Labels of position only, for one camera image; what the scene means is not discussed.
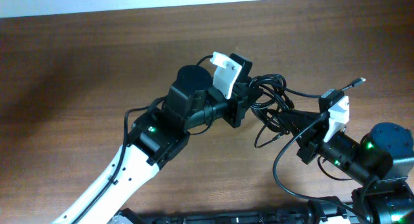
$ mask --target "wooden floor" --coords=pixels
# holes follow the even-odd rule
[[[178,69],[213,51],[241,54],[254,62],[251,75],[279,73],[306,93],[363,76],[367,82],[347,93],[348,134],[359,141],[378,122],[414,130],[413,7],[414,0],[273,0],[0,19],[0,223],[58,217],[116,153],[124,112],[165,95]],[[298,109],[318,109],[315,100],[292,99]],[[254,149],[261,126],[250,111],[238,129],[215,122],[124,206],[146,214],[304,202],[278,188],[271,172],[290,137]],[[304,165],[297,149],[280,162],[287,187],[351,200],[357,183]]]

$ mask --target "green led light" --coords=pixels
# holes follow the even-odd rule
[[[371,149],[371,148],[374,147],[374,145],[372,143],[368,142],[367,147],[368,147],[368,149]]]
[[[149,128],[148,128],[148,131],[150,131],[150,132],[155,132],[157,129],[156,128],[154,128],[153,126],[150,126]]]
[[[391,221],[400,221],[400,220],[401,220],[401,216],[399,216],[398,214],[391,215]]]

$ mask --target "wooden surface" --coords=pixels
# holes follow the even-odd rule
[[[0,19],[0,222],[58,217],[112,159],[124,112],[165,95],[178,69],[215,50],[239,53],[254,62],[251,75],[279,73],[306,93],[363,76],[367,82],[348,92],[348,134],[359,140],[385,121],[414,130],[413,6],[275,0]],[[291,97],[298,109],[317,110],[315,100]],[[142,214],[298,202],[271,172],[290,137],[256,150],[261,126],[251,112],[239,129],[215,122],[124,206]],[[357,183],[330,180],[315,162],[304,165],[297,149],[280,162],[287,187],[351,200]]]

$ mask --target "robotic arm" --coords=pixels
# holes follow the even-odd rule
[[[200,66],[208,58],[217,65],[213,78]],[[227,57],[218,52],[204,57],[196,65],[182,67],[167,96],[125,114],[124,142],[118,153],[102,175],[53,224],[107,223],[137,189],[187,145],[190,135],[204,133],[218,118],[238,128],[248,109],[264,123],[255,147],[265,128],[277,134],[263,145],[282,135],[292,133],[294,136],[274,164],[275,180],[287,192],[318,204],[347,209],[355,213],[361,223],[396,223],[414,210],[414,196],[405,182],[414,166],[411,133],[396,124],[381,123],[359,144],[342,131],[349,120],[349,99],[343,91],[364,79],[357,79],[342,90],[316,96],[288,89],[284,77],[278,74],[251,78],[248,76],[251,68],[252,62],[242,56]],[[285,91],[318,98],[320,112],[295,110]],[[263,95],[270,100],[258,103],[257,99]],[[276,109],[270,108],[273,104],[277,104]],[[128,114],[145,109],[128,132]],[[207,128],[200,133],[188,131],[203,124]],[[276,173],[278,160],[295,140],[300,146],[298,156],[304,163],[309,164],[321,155],[363,185],[353,192],[353,209],[338,198],[303,196],[280,183]],[[319,223],[318,220],[313,215],[309,223]]]

